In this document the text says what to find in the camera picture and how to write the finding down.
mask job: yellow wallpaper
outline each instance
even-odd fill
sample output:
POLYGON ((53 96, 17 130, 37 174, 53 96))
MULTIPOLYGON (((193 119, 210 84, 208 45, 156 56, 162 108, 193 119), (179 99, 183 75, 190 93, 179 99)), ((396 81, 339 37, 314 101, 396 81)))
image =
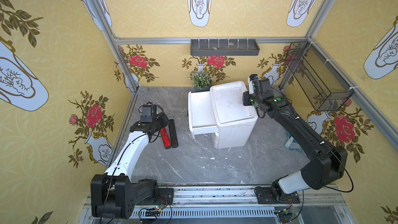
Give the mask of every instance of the yellow wallpaper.
POLYGON ((11 50, 22 62, 21 67, 26 66, 12 79, 2 75, 1 80, 8 80, 12 84, 8 90, 13 88, 19 95, 26 96, 33 86, 36 89, 34 97, 24 98, 28 102, 19 101, 6 93, 7 87, 3 85, 6 82, 0 82, 0 92, 14 104, 0 100, 1 222, 32 223, 35 217, 39 220, 49 217, 46 222, 49 224, 76 223, 93 175, 102 173, 105 167, 91 161, 87 149, 91 141, 85 144, 81 138, 74 147, 80 157, 76 168, 73 159, 69 163, 68 156, 75 153, 73 143, 68 142, 86 135, 86 130, 75 134, 80 124, 92 125, 99 121, 99 116, 114 114, 114 123, 108 121, 113 127, 106 121, 100 125, 108 127, 104 134, 113 144, 131 95, 114 79, 115 58, 80 0, 0 0, 0 3, 0 17, 4 18, 0 30, 0 68, 3 73, 10 72, 6 72, 10 63, 3 57, 13 59, 11 50), (19 24, 17 30, 13 26, 15 21, 19 24), (31 87, 26 84, 29 70, 38 79, 31 76, 31 87), (18 83, 26 88, 19 88, 18 83), (104 114, 95 112, 98 110, 95 102, 88 106, 93 108, 87 116, 87 111, 82 114, 80 108, 68 101, 77 100, 80 104, 83 100, 80 92, 86 90, 94 101, 103 95, 98 105, 106 111, 104 114), (23 110, 29 107, 38 109, 23 110), (76 120, 85 120, 76 123, 72 114, 76 120))
POLYGON ((290 26, 286 18, 292 0, 204 0, 200 7, 210 8, 210 13, 198 15, 196 8, 189 12, 188 0, 106 0, 106 4, 117 37, 284 37, 305 35, 322 0, 313 1, 297 3, 290 26), (304 20, 307 10, 305 21, 291 27, 304 20))
POLYGON ((122 49, 133 77, 139 79, 141 86, 190 87, 192 86, 190 73, 197 67, 198 61, 211 73, 213 85, 235 81, 247 84, 247 78, 251 74, 256 73, 261 76, 265 72, 273 74, 276 82, 286 69, 286 65, 283 64, 283 54, 287 50, 284 47, 288 44, 259 44, 259 46, 258 56, 217 57, 220 58, 219 63, 212 62, 217 59, 216 57, 212 58, 213 60, 209 60, 209 57, 192 57, 189 45, 184 44, 130 45, 130 48, 122 45, 122 49))
POLYGON ((396 35, 388 40, 381 51, 376 47, 381 45, 381 40, 385 40, 387 33, 388 36, 391 34, 397 22, 397 8, 397 0, 336 0, 316 35, 317 42, 396 127, 398 73, 392 71, 398 61, 396 35), (375 65, 376 57, 383 58, 388 47, 392 52, 389 59, 393 61, 384 67, 375 65), (369 64, 366 65, 366 71, 364 66, 367 59, 369 64))
MULTIPOLYGON (((293 107, 301 117, 307 118, 313 113, 314 109, 299 85, 295 87, 289 85, 286 88, 286 95, 292 100, 293 107)), ((330 140, 331 133, 338 139, 338 142, 334 142, 334 144, 343 143, 348 151, 346 169, 354 181, 354 191, 342 193, 342 195, 355 221, 367 224, 383 223, 389 214, 385 213, 380 206, 387 205, 393 211, 397 206, 398 153, 381 132, 376 127, 372 127, 373 123, 366 121, 369 117, 363 111, 358 112, 360 107, 356 102, 351 100, 346 105, 348 106, 343 106, 341 109, 343 112, 335 112, 338 114, 337 117, 333 117, 331 114, 328 115, 330 118, 319 117, 321 120, 326 119, 321 136, 330 140), (358 127, 358 124, 355 123, 352 126, 344 124, 344 118, 340 117, 341 114, 344 115, 344 118, 356 119, 361 126, 360 129, 363 129, 367 135, 360 131, 360 136, 358 136, 355 128, 358 127), (331 122, 337 123, 337 125, 335 124, 335 127, 331 127, 330 130, 331 122), (349 135, 344 136, 341 135, 342 132, 339 132, 343 124, 349 135), (359 152, 360 160, 357 163, 355 151, 350 152, 350 147, 357 147, 357 150, 361 149, 364 152, 359 152)), ((351 188, 351 182, 347 175, 337 180, 336 184, 341 190, 351 188)))

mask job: black cable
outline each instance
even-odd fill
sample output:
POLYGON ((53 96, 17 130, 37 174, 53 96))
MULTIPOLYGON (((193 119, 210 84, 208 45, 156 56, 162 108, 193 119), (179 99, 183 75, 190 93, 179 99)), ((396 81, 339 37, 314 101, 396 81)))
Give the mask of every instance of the black cable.
POLYGON ((337 158, 337 160, 339 161, 341 166, 344 168, 344 170, 346 171, 346 173, 347 173, 347 175, 348 175, 348 177, 349 177, 349 179, 351 181, 351 189, 349 191, 334 189, 334 188, 331 188, 331 187, 328 187, 328 186, 325 186, 325 187, 329 188, 329 189, 333 189, 333 190, 339 191, 339 192, 350 193, 351 191, 354 190, 354 182, 352 181, 351 176, 349 175, 348 171, 346 170, 346 167, 343 165, 343 163, 340 161, 340 159, 326 145, 324 145, 324 147, 326 147, 326 149, 328 149, 333 154, 333 156, 335 156, 337 158))
MULTIPOLYGON (((105 198, 105 201, 104 201, 104 203, 103 203, 103 209, 105 208, 105 204, 106 204, 106 200, 108 199, 109 191, 111 191, 113 175, 114 175, 115 172, 116 172, 117 166, 120 164, 120 160, 122 159, 124 152, 127 150, 127 148, 128 148, 135 140, 137 140, 138 138, 140 138, 140 137, 142 137, 142 136, 145 136, 145 135, 147 135, 147 133, 144 133, 144 134, 142 134, 141 136, 136 137, 136 138, 135 138, 133 141, 131 141, 131 142, 126 146, 126 148, 123 150, 122 155, 120 156, 119 161, 118 161, 117 164, 116 164, 115 170, 114 170, 113 173, 112 173, 111 180, 110 180, 110 182, 109 182, 108 193, 106 194, 106 198, 105 198)), ((101 212, 101 217, 99 218, 99 223, 100 223, 100 224, 102 224, 103 209, 102 209, 102 212, 101 212)))
POLYGON ((153 141, 149 141, 149 143, 155 142, 155 140, 156 140, 158 137, 160 137, 160 136, 159 136, 159 132, 160 132, 160 131, 158 131, 158 134, 157 134, 157 135, 154 135, 154 136, 156 136, 156 138, 155 138, 153 141))

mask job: gray marble floor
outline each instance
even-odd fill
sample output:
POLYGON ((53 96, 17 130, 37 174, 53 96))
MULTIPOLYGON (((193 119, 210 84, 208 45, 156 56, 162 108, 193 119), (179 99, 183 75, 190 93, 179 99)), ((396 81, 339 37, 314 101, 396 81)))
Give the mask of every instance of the gray marble floor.
POLYGON ((192 139, 187 116, 190 90, 189 87, 139 88, 129 126, 139 120, 139 106, 148 101, 157 103, 167 115, 173 116, 179 147, 166 150, 161 138, 148 144, 137 162, 132 181, 153 178, 158 183, 271 184, 309 162, 304 152, 283 146, 287 140, 284 128, 268 116, 257 120, 242 147, 216 149, 210 134, 192 139))

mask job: vent grille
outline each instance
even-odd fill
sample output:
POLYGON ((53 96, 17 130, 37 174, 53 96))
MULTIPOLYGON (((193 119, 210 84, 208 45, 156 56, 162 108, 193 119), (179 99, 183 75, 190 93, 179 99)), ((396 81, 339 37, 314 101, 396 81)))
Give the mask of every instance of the vent grille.
MULTIPOLYGON (((225 218, 225 217, 275 217, 274 207, 205 207, 205 208, 173 208, 172 218, 225 218)), ((136 208, 132 212, 130 218, 138 219, 138 211, 136 208)), ((154 218, 147 217, 146 210, 142 209, 140 218, 154 218)), ((170 218, 171 210, 169 207, 164 209, 157 215, 157 218, 170 218)))

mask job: black wire basket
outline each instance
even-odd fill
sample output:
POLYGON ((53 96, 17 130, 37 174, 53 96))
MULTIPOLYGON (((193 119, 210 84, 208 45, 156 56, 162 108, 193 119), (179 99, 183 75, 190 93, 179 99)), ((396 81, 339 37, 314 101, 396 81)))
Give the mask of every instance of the black wire basket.
POLYGON ((291 43, 285 62, 316 111, 336 111, 354 93, 309 42, 291 43))

